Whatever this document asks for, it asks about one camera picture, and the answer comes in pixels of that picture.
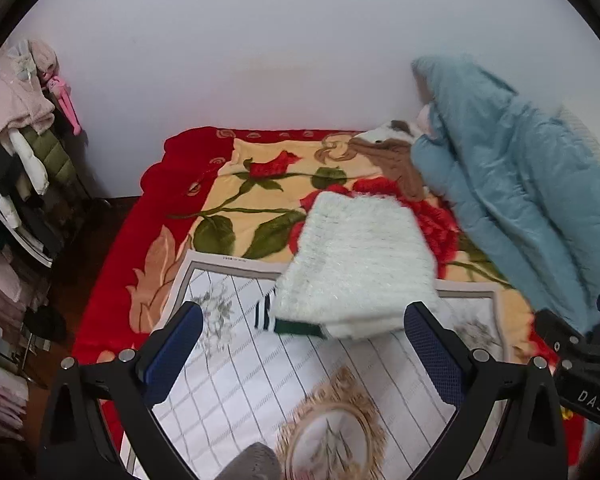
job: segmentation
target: white knit fabric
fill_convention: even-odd
[[[434,257],[411,210],[393,198],[320,193],[298,247],[276,284],[276,318],[369,337],[401,328],[411,302],[437,303]]]

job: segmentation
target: bed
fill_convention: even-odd
[[[165,142],[162,161],[143,175],[142,196],[110,248],[74,345],[73,354],[83,364],[111,360],[125,348],[139,348],[179,301],[200,299],[203,289],[212,293],[209,286],[224,283],[217,296],[228,305],[229,339],[217,338],[213,356],[197,345],[167,403],[154,409],[200,478],[213,478],[239,449],[255,440],[276,450],[289,480],[328,478],[345,474],[350,471],[347,467],[366,468],[370,478],[398,478],[423,458],[453,413],[437,397],[404,334],[341,343],[312,336],[261,334],[253,327],[253,306],[272,286],[272,276],[292,259],[308,204],[317,193],[369,192],[404,198],[400,180],[410,176],[396,174],[395,167],[382,157],[363,154],[350,142],[353,135],[315,130],[187,130]],[[469,344],[492,345],[497,358],[526,362],[538,352],[550,357],[549,349],[542,348],[532,333],[533,316],[522,296],[463,235],[445,204],[430,194],[424,197],[409,206],[438,261],[437,288],[445,312],[441,322],[461,333]],[[245,278],[244,268],[250,266],[264,277]],[[250,360],[259,364],[253,369],[235,365],[249,361],[244,352],[254,352]],[[400,356],[404,368],[396,365]],[[277,361],[280,370],[275,373],[280,380],[276,382],[269,380],[269,374],[274,373]],[[226,378],[218,376],[229,369],[224,366],[229,363],[231,373]],[[384,372],[373,377],[369,375],[377,373],[373,370]],[[228,387],[236,384],[236,375],[241,393]],[[252,403],[246,390],[258,384],[253,380],[257,375],[264,386],[255,388],[258,393],[253,395],[258,399]],[[345,390],[355,390],[366,399],[364,409],[357,406],[350,412],[364,420],[363,433],[368,438],[355,449],[340,444],[339,466],[331,470],[331,459],[325,459],[324,453],[333,456],[329,450],[333,446],[337,450],[340,442],[329,423],[333,419],[325,415],[319,430],[314,424],[311,431],[318,433],[313,434],[307,433],[311,425],[305,416],[315,412],[317,398],[346,404],[338,393],[343,383]],[[388,385],[390,398],[373,391],[376,383]],[[201,409],[198,396],[210,385],[217,402]],[[244,408],[232,418],[229,406],[236,402]],[[141,465],[128,443],[123,443],[112,402],[105,402],[102,409],[116,445],[123,446],[129,470],[142,477]],[[432,416],[418,419],[420,410]],[[499,413],[494,410],[465,474],[479,466]],[[401,426],[413,431],[397,434],[388,423],[395,417],[407,417]],[[563,419],[570,462],[574,462],[583,422],[568,412]],[[244,429],[247,420],[253,423],[251,431]],[[210,437],[206,428],[223,429]],[[303,445],[297,451],[298,442],[309,438],[307,434],[313,435],[315,449]],[[357,453],[364,458],[355,459]]]

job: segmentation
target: green leaf pattern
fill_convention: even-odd
[[[251,188],[253,186],[256,185],[256,181],[255,180],[245,180],[242,185],[240,186],[240,189],[238,190],[238,193],[240,195],[244,195],[245,193],[249,192],[251,190]]]
[[[484,254],[469,238],[466,234],[460,233],[458,237],[458,250],[466,253],[469,258],[470,264],[464,262],[451,262],[450,265],[456,267],[463,267],[469,273],[470,278],[473,281],[473,273],[479,274],[483,278],[495,282],[503,286],[504,288],[513,288],[509,285],[507,279],[493,264],[493,262]]]
[[[201,253],[232,254],[234,252],[234,225],[222,215],[206,216],[193,233],[193,247]]]
[[[277,189],[282,191],[282,186],[277,183],[275,180],[256,180],[256,184],[264,189]]]
[[[318,168],[315,175],[311,177],[311,185],[315,189],[327,189],[331,184],[347,182],[347,174],[340,168]]]
[[[242,257],[257,260],[281,251],[288,243],[293,225],[304,218],[304,213],[291,210],[260,224],[253,235],[251,245]]]

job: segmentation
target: white grid cloth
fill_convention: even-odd
[[[231,303],[231,339],[210,358],[197,344],[164,403],[154,414],[201,480],[211,480],[241,450],[259,441],[276,449],[278,428],[304,396],[342,365],[378,406],[386,434],[382,476],[404,480],[440,436],[455,408],[445,404],[404,332],[368,340],[323,340],[278,335],[253,327],[254,307],[274,285],[195,270],[184,301],[222,290]],[[468,315],[500,343],[488,298],[440,299],[438,319],[448,328]],[[502,357],[502,348],[491,351]],[[501,408],[491,413],[462,476],[478,470],[495,434]],[[139,460],[133,475],[146,478]]]

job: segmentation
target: pink plush toy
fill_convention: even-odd
[[[58,104],[64,112],[65,117],[69,120],[71,126],[74,127],[74,135],[79,135],[82,127],[78,122],[78,117],[75,116],[74,105],[69,97],[66,81],[57,75],[49,76],[51,76],[49,73],[43,75],[43,79],[46,80],[46,86],[56,99],[58,99]]]
[[[38,69],[40,82],[46,84],[49,91],[56,97],[64,116],[74,127],[74,135],[79,135],[82,127],[75,116],[74,105],[69,97],[69,87],[66,81],[58,75],[58,58],[54,50],[41,40],[29,40],[33,61]]]

